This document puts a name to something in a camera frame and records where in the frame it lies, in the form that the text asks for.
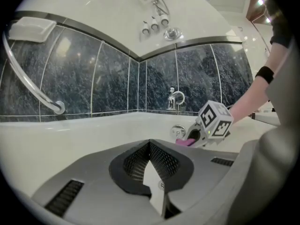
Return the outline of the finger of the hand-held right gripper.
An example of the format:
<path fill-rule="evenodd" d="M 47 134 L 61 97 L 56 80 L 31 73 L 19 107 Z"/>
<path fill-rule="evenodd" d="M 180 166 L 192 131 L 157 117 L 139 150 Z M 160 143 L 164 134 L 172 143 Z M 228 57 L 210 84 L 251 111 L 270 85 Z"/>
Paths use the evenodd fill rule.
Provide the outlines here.
<path fill-rule="evenodd" d="M 199 147 L 203 147 L 206 146 L 208 139 L 206 135 L 202 135 L 202 134 L 198 134 L 192 137 L 192 139 L 194 139 L 195 141 L 189 145 L 189 147 L 192 148 L 199 148 Z"/>
<path fill-rule="evenodd" d="M 201 128 L 201 125 L 194 123 L 189 127 L 189 129 L 186 132 L 186 135 L 199 135 Z"/>

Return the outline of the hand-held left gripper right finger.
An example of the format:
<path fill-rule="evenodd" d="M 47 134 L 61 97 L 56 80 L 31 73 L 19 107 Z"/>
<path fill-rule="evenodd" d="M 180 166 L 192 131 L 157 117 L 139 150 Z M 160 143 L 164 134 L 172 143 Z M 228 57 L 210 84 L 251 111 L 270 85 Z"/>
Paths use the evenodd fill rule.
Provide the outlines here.
<path fill-rule="evenodd" d="M 232 197 L 225 183 L 237 153 L 150 140 L 150 161 L 164 184 L 160 225 L 223 225 Z"/>

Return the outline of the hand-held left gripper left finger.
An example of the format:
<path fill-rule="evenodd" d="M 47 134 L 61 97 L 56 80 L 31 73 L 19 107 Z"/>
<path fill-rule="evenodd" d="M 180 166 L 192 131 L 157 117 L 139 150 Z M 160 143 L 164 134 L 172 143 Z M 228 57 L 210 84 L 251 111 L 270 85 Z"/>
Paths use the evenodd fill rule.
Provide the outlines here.
<path fill-rule="evenodd" d="M 47 180 L 34 202 L 54 220 L 74 225 L 155 225 L 162 216 L 143 183 L 148 141 L 131 142 L 78 159 Z"/>

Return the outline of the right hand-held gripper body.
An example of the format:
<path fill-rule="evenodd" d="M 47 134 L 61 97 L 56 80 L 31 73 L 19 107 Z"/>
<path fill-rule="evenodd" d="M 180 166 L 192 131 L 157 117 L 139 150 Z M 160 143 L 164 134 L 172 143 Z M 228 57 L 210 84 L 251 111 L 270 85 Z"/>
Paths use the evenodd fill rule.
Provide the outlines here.
<path fill-rule="evenodd" d="M 209 100 L 199 111 L 195 123 L 201 125 L 199 134 L 206 135 L 206 146 L 219 144 L 229 134 L 233 116 L 222 103 Z"/>

